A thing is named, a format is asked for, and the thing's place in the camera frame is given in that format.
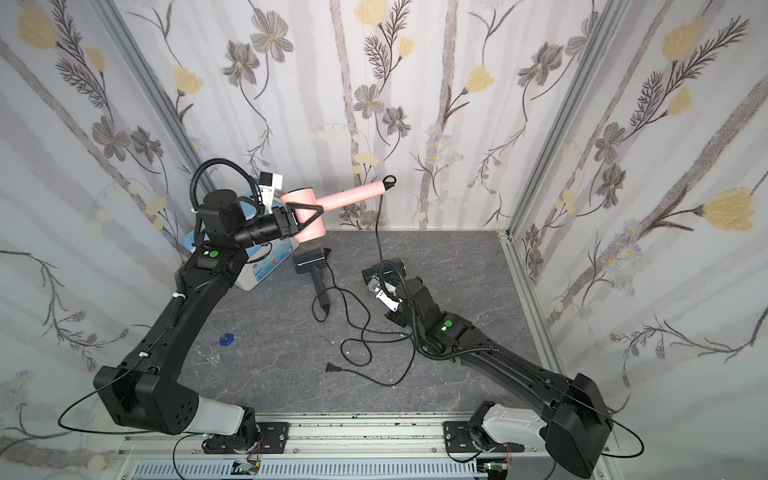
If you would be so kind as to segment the pink hair dryer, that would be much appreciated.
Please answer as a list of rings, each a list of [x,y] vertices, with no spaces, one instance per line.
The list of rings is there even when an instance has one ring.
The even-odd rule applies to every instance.
[[[362,185],[351,190],[342,191],[336,194],[318,198],[312,188],[303,188],[284,194],[280,201],[283,206],[287,202],[316,204],[324,208],[324,213],[340,210],[359,202],[367,201],[372,198],[382,196],[387,190],[396,185],[397,179],[393,175],[387,175],[382,181],[376,181],[371,184]],[[301,231],[295,236],[299,243],[305,243],[318,239],[326,234],[324,224],[323,231]]]

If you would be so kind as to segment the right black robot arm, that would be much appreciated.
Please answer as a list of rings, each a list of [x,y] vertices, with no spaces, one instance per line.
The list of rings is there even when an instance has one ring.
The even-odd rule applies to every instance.
[[[362,273],[368,290],[387,306],[387,319],[411,329],[421,355],[458,361],[522,400],[542,420],[534,435],[555,463],[590,478],[614,426],[597,384],[584,374],[547,370],[501,346],[466,318],[441,309],[423,280],[406,279],[403,271],[401,262],[385,261]]]

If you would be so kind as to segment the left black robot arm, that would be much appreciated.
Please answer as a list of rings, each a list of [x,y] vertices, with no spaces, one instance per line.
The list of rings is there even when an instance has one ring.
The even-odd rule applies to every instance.
[[[208,317],[234,287],[257,244],[304,239],[325,207],[309,188],[267,208],[256,181],[236,163],[213,158],[189,187],[198,235],[175,272],[175,289],[158,319],[116,367],[102,367],[94,391],[130,435],[204,436],[207,453],[250,453],[262,438],[252,408],[202,397],[179,383],[181,368]]]

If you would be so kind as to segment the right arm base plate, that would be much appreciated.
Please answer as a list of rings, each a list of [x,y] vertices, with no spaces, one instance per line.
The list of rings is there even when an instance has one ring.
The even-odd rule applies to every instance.
[[[442,434],[445,451],[451,455],[525,451],[525,447],[517,443],[497,443],[480,427],[472,426],[468,421],[445,421],[442,424]]]

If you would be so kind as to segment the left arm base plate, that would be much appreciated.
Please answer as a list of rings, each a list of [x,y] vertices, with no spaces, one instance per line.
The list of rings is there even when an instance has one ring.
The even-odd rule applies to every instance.
[[[237,434],[225,436],[208,434],[202,442],[206,454],[282,454],[285,451],[290,424],[288,422],[257,422],[246,425]]]

